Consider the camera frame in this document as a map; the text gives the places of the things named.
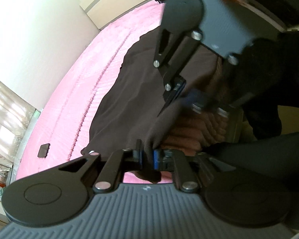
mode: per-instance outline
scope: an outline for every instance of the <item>pink plush fabric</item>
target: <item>pink plush fabric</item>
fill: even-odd
[[[160,24],[163,5],[150,1],[102,30],[62,79],[25,148],[17,179],[81,156],[89,142],[91,121],[103,96],[114,84],[127,50],[139,37]],[[46,158],[38,158],[42,144],[50,143]],[[146,183],[131,173],[125,182]]]

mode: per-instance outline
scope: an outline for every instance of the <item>sheer curtain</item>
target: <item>sheer curtain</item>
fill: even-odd
[[[0,82],[0,180],[6,179],[35,108]]]

